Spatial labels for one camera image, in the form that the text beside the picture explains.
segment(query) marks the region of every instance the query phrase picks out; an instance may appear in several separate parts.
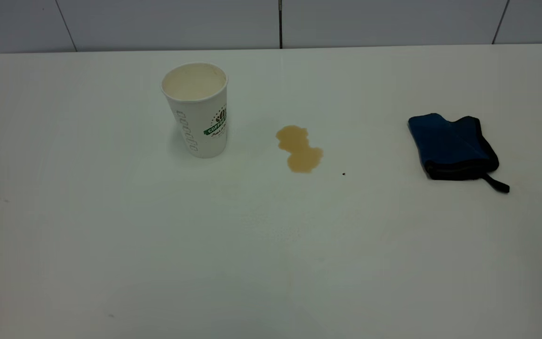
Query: white wall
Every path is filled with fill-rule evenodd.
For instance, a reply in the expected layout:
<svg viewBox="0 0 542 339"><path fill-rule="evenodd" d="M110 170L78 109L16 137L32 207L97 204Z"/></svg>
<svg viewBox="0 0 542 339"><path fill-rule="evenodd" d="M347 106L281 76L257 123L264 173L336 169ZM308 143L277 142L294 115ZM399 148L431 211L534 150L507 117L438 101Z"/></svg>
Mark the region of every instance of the white wall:
<svg viewBox="0 0 542 339"><path fill-rule="evenodd" d="M78 51L279 48L277 0L58 0Z"/></svg>
<svg viewBox="0 0 542 339"><path fill-rule="evenodd" d="M0 53L74 51L55 0L0 0Z"/></svg>
<svg viewBox="0 0 542 339"><path fill-rule="evenodd" d="M284 0L284 47L491 43L506 0Z"/></svg>
<svg viewBox="0 0 542 339"><path fill-rule="evenodd" d="M495 43L542 43L542 0L510 0Z"/></svg>

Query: green logo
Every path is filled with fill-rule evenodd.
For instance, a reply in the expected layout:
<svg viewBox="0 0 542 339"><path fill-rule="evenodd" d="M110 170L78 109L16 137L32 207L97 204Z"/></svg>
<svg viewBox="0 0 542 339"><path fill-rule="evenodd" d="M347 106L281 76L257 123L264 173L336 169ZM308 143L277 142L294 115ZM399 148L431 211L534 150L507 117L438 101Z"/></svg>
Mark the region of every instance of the green logo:
<svg viewBox="0 0 542 339"><path fill-rule="evenodd" d="M215 116L214 121L217 123L213 126L211 126L209 129L204 131L205 135L210 135L211 133L214 133L217 131L217 129L220 129L221 126L225 123L225 119L227 118L227 112L225 107L223 107L221 110L219 110L219 114Z"/></svg>

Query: grout line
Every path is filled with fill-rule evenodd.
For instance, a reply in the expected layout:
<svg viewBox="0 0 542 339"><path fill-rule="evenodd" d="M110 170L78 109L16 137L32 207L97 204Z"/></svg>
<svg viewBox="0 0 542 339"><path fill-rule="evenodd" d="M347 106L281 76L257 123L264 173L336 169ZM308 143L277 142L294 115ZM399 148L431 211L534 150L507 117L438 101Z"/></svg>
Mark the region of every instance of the grout line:
<svg viewBox="0 0 542 339"><path fill-rule="evenodd" d="M58 6L58 11L60 12L60 16L62 17L62 21L64 22L64 26L66 27L66 31L68 32L68 36L71 38L72 46L75 48L75 52L77 51L77 45L75 45L75 41L72 40L71 31L68 29L68 25L66 25L66 19L64 19L64 15L62 14L62 9L60 9L60 5L58 4L58 0L56 0L56 6Z"/></svg>
<svg viewBox="0 0 542 339"><path fill-rule="evenodd" d="M279 49L282 49L284 47L284 39L283 34L281 30L281 0L279 1Z"/></svg>
<svg viewBox="0 0 542 339"><path fill-rule="evenodd" d="M507 0L505 3L505 8L503 9L503 13L501 13L501 20L499 20L499 25L497 26L497 32L495 32L495 36L493 37L493 43L491 45L495 44L495 40L497 40L497 34L499 34L499 28L501 28L501 23L503 23L503 18L505 17L505 12L507 11L507 7L510 5L510 0Z"/></svg>

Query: paper cup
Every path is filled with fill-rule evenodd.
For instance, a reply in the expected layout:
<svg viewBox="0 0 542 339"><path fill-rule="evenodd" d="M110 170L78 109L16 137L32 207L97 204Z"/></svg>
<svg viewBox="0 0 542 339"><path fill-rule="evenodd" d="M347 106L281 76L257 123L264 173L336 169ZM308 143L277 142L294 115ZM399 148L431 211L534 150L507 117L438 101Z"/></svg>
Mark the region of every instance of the paper cup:
<svg viewBox="0 0 542 339"><path fill-rule="evenodd" d="M162 80L162 92L195 157L214 157L225 148L227 81L219 67L202 62L181 65Z"/></svg>

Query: liquid stain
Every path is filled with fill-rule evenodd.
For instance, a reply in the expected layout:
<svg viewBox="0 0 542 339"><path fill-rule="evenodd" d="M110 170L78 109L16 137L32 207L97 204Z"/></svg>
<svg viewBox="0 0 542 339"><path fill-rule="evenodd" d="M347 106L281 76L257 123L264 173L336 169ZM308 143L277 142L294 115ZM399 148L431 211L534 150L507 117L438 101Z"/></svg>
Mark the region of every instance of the liquid stain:
<svg viewBox="0 0 542 339"><path fill-rule="evenodd" d="M307 129L290 125L275 135L279 139L279 148L292 153L288 157L288 167L295 173L310 173L317 167L323 157L321 148L312 148L308 144Z"/></svg>

